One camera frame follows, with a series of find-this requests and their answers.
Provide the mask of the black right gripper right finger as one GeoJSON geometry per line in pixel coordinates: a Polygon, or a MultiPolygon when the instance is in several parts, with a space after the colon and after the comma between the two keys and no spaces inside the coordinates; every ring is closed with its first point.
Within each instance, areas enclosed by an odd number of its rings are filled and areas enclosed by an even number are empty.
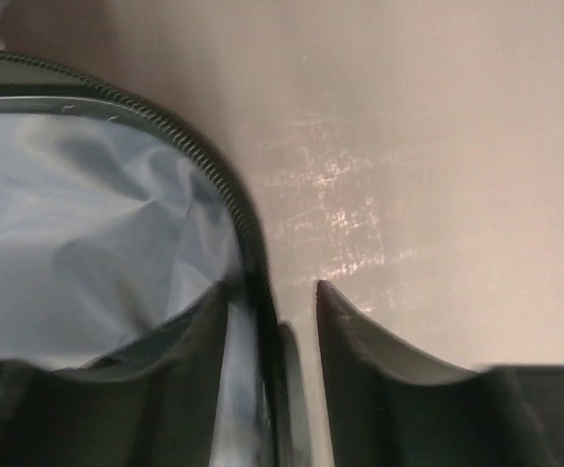
{"type": "Polygon", "coordinates": [[[327,281],[316,317],[336,465],[564,466],[564,366],[447,363],[327,281]]]}

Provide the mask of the pink hard-shell suitcase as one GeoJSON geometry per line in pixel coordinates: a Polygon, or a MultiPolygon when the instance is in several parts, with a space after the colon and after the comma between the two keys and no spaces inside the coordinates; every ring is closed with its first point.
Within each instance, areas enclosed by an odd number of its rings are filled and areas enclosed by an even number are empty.
{"type": "Polygon", "coordinates": [[[310,465],[297,344],[232,168],[152,103],[0,52],[0,361],[88,367],[217,284],[229,314],[205,466],[310,465]]]}

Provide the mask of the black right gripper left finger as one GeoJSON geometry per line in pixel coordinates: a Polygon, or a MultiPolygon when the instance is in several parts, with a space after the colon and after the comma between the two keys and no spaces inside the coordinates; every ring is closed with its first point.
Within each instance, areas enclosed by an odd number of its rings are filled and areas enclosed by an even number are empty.
{"type": "Polygon", "coordinates": [[[0,466],[205,466],[229,292],[85,368],[0,361],[0,466]]]}

